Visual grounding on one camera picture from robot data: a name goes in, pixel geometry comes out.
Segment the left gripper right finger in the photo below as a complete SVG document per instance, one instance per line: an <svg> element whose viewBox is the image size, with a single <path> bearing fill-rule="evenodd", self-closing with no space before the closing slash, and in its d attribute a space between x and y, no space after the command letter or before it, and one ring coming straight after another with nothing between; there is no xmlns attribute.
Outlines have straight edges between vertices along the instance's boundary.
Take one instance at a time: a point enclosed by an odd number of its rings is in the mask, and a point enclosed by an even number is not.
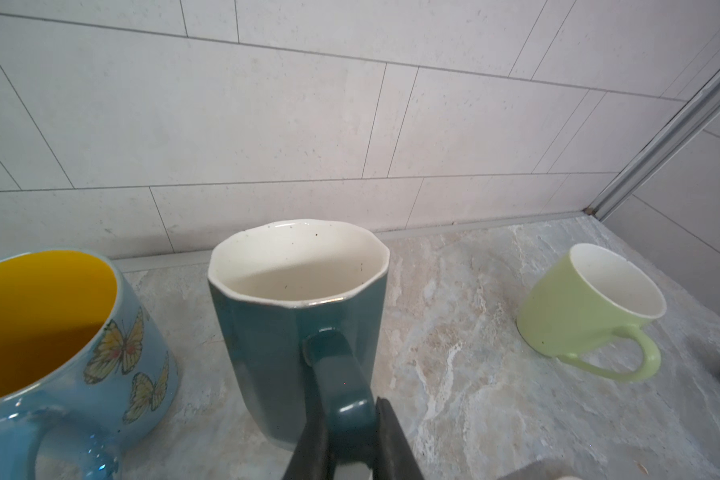
<svg viewBox="0 0 720 480"><path fill-rule="evenodd" d="M374 478L379 480L423 480L403 429L389 400L376 400L378 418Z"/></svg>

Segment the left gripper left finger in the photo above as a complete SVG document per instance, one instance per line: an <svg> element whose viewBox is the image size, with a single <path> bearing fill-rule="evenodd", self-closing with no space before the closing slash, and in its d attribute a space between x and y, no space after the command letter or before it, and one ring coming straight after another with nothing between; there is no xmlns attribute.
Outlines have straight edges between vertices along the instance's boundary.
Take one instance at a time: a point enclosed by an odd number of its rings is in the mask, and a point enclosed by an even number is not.
<svg viewBox="0 0 720 480"><path fill-rule="evenodd" d="M330 436L319 400L308 417L283 480L327 480L330 478Z"/></svg>

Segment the dark green mug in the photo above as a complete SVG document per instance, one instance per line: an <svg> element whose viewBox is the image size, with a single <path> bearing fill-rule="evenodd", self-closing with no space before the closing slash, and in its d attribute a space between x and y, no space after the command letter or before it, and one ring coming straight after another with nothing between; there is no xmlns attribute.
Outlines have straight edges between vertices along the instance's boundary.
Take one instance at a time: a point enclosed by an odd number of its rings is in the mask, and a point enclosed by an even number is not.
<svg viewBox="0 0 720 480"><path fill-rule="evenodd" d="M316 219L251 228L213 249L208 282L228 355L249 413L276 445L295 447L321 410L338 460L371 460L389 262L369 230Z"/></svg>

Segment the light green mug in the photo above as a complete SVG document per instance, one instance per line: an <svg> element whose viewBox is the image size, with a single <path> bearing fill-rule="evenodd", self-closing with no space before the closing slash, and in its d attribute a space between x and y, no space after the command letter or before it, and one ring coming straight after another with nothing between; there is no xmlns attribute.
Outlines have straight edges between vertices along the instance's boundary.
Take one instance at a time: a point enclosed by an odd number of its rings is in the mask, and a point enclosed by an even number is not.
<svg viewBox="0 0 720 480"><path fill-rule="evenodd" d="M640 268L604 247L578 243L536 282L516 325L524 341L544 356L611 380L636 382L660 368L660 350L642 327L666 311L663 293ZM617 372L581 359L616 339L641 348L637 369Z"/></svg>

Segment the light blue butterfly mug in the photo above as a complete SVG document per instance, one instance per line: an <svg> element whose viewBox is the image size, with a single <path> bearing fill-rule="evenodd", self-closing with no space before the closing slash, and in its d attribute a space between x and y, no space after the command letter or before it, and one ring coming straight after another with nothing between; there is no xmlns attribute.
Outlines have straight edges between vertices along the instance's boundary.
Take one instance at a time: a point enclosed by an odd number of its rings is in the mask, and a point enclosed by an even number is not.
<svg viewBox="0 0 720 480"><path fill-rule="evenodd" d="M51 249L0 260L0 479L45 456L117 479L122 453L163 419L176 359L106 257Z"/></svg>

